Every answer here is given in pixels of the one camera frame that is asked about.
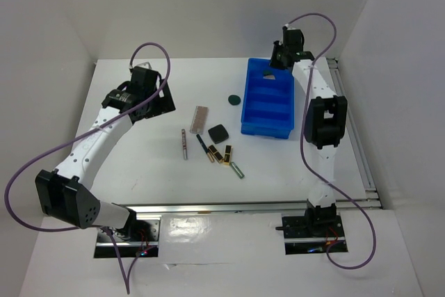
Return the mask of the blue plastic organizer bin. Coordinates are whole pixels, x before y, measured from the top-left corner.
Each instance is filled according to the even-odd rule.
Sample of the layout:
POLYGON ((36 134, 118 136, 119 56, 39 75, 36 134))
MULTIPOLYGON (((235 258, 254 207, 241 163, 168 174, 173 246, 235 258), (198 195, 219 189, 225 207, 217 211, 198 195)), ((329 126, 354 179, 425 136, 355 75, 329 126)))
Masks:
POLYGON ((241 113, 241 133, 288 139, 295 127, 295 79, 288 70, 269 66, 269 60, 249 58, 241 113), (275 80, 265 79, 271 71, 275 80))

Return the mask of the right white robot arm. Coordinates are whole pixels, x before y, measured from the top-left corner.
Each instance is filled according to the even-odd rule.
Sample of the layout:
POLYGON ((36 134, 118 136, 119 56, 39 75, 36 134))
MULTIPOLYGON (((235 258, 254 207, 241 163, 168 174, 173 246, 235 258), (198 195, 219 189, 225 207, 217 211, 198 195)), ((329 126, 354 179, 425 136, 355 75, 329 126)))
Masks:
POLYGON ((270 65, 291 70, 308 99, 304 107, 302 135, 309 145, 307 163, 316 172, 316 183, 307 196, 307 208, 301 224, 307 236, 325 236, 337 217, 334 189, 334 156, 346 132, 348 101, 331 89, 323 78, 311 52, 304 50, 301 30, 288 24, 282 27, 282 40, 275 41, 270 65))

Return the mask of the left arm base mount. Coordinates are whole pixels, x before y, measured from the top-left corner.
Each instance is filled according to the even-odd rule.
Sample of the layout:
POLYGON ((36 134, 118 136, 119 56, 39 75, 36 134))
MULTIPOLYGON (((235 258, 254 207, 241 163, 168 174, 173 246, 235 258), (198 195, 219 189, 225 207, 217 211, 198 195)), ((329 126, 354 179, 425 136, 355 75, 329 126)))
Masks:
MULTIPOLYGON (((134 258, 139 255, 142 258, 154 258, 159 256, 159 235, 161 228, 160 216, 142 217, 148 227, 139 229, 133 236, 124 236, 111 230, 111 234, 118 247, 122 258, 134 258)), ((95 243, 95 259, 116 258, 111 238, 102 230, 97 232, 95 243)))

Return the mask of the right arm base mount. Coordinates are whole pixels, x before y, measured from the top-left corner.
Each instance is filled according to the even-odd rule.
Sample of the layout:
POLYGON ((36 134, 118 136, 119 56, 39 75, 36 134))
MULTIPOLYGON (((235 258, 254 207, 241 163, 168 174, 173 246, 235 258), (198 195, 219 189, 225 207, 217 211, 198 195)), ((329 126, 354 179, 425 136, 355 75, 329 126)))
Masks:
POLYGON ((286 255, 322 254, 328 247, 333 253, 348 252, 340 215, 320 227, 309 227, 303 216, 283 216, 275 230, 282 233, 286 255))

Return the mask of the aluminium rail front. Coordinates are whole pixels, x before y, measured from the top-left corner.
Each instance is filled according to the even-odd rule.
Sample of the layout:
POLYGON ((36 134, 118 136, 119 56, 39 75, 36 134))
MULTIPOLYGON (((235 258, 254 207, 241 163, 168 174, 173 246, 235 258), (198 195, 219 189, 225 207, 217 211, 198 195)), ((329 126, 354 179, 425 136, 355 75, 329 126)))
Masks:
POLYGON ((236 202, 229 204, 147 204, 127 205, 140 215, 206 215, 206 214, 265 214, 304 211, 304 201, 293 202, 236 202))

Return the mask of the dark blue gold pencil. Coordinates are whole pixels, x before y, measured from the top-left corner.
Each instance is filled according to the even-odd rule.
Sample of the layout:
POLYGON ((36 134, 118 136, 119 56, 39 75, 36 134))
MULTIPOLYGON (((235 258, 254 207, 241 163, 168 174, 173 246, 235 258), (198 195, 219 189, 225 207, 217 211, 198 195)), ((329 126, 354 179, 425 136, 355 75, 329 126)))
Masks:
POLYGON ((212 153, 210 153, 210 151, 209 151, 208 147, 206 146, 205 142, 202 140, 201 135, 196 134, 196 138, 197 138, 198 142, 200 143, 202 149, 204 150, 204 153, 207 155, 208 159, 210 160, 210 162, 213 163, 215 161, 214 157, 213 157, 212 153))

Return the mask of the aluminium rail right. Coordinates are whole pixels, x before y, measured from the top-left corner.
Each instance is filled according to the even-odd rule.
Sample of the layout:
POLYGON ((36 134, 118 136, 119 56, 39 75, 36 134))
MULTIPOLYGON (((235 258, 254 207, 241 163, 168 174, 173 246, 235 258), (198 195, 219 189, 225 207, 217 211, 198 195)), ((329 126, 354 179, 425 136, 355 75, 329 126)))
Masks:
MULTIPOLYGON (((339 62, 335 58, 327 59, 327 66, 332 77, 333 85, 338 93, 346 96, 346 91, 344 84, 341 80, 341 73, 339 69, 339 62)), ((372 172, 366 157, 362 142, 359 137, 359 132, 355 124, 352 110, 348 107, 346 129, 348 131, 348 136, 352 145, 352 149, 355 155, 355 160, 359 169, 360 176, 362 178, 362 183, 364 185, 364 191, 366 193, 367 202, 379 202, 380 196, 378 190, 375 187, 375 182, 372 176, 372 172)))

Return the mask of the black gold lipstick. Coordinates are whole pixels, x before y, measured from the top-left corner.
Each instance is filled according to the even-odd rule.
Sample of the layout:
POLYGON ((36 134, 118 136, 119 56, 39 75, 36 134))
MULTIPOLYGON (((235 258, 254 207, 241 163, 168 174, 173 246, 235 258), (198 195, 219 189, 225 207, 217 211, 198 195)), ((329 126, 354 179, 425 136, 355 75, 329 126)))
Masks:
POLYGON ((225 146, 225 153, 224 153, 224 159, 223 164, 226 166, 229 166, 232 161, 232 146, 226 145, 225 146))
POLYGON ((223 159, 224 159, 223 155, 221 153, 219 153, 219 151, 216 149, 216 147, 214 145, 208 146, 208 150, 218 163, 223 162, 223 159))

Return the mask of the black gold lipstick left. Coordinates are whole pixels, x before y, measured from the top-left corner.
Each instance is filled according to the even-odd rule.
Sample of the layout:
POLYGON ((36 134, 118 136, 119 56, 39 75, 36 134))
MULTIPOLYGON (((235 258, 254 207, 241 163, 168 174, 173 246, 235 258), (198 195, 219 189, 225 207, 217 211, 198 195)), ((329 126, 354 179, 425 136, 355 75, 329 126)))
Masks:
POLYGON ((224 159, 223 155, 221 153, 219 153, 219 151, 216 149, 216 147, 214 145, 208 146, 208 150, 218 163, 223 162, 223 159, 224 159))

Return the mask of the black square compact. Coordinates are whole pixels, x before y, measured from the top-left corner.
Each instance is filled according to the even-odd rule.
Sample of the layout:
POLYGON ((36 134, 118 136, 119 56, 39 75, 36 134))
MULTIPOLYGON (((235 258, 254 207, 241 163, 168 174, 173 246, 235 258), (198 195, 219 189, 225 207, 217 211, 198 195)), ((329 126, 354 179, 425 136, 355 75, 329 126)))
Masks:
POLYGON ((210 139, 215 144, 219 144, 223 141, 226 141, 229 138, 229 134, 226 128, 222 125, 216 125, 208 130, 208 134, 210 139))

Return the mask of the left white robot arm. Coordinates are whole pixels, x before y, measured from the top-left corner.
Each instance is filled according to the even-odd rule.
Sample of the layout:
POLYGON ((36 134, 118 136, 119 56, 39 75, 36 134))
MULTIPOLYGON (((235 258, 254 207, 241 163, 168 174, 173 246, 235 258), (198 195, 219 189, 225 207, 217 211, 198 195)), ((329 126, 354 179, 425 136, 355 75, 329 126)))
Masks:
POLYGON ((52 171, 41 170, 35 185, 44 214, 86 229, 108 227, 123 241, 139 239, 149 224, 133 209, 96 198, 91 191, 99 169, 133 125, 175 110, 166 80, 155 70, 136 66, 131 78, 108 93, 91 126, 94 133, 79 141, 52 171))

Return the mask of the aluminium rail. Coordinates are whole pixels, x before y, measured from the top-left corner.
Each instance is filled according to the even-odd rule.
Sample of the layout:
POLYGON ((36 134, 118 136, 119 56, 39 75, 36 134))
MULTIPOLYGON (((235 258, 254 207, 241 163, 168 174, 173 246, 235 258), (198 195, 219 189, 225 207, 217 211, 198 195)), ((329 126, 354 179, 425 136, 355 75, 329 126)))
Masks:
MULTIPOLYGON (((339 62, 335 58, 327 59, 327 66, 332 77, 333 85, 338 93, 346 96, 346 91, 344 84, 341 80, 341 73, 339 69, 339 62)), ((366 157, 362 142, 359 137, 359 132, 355 124, 352 110, 348 107, 346 129, 348 131, 348 136, 352 145, 352 149, 355 155, 355 160, 359 169, 360 176, 362 178, 362 183, 364 185, 364 191, 366 193, 367 202, 379 202, 380 196, 378 190, 375 187, 375 182, 372 176, 372 172, 366 157)))
POLYGON ((304 211, 304 201, 293 202, 236 202, 229 204, 147 204, 127 205, 140 215, 206 215, 206 214, 265 214, 304 211))

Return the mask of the black gold lipstick right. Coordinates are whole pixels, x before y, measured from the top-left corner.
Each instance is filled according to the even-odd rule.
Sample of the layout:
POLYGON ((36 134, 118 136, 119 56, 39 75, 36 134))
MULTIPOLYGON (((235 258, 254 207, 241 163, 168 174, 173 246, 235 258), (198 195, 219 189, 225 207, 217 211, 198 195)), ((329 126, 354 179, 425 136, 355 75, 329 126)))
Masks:
POLYGON ((225 146, 225 153, 224 153, 224 159, 223 164, 226 166, 229 166, 232 161, 232 146, 226 145, 225 146))

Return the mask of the red silver lip gloss tube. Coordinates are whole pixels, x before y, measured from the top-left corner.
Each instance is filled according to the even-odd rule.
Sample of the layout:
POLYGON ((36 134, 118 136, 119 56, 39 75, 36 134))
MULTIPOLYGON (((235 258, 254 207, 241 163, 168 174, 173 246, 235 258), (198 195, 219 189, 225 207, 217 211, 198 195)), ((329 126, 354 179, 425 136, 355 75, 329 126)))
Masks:
POLYGON ((184 160, 188 160, 188 149, 187 149, 187 140, 186 140, 186 130, 181 129, 181 145, 184 160))

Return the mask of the green clear tube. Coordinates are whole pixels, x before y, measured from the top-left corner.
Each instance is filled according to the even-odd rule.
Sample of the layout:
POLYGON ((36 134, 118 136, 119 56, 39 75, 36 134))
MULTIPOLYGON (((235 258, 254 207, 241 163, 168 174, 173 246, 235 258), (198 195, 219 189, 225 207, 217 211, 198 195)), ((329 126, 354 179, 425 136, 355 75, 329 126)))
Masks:
POLYGON ((233 161, 230 163, 230 166, 240 179, 243 179, 245 177, 242 170, 233 161))

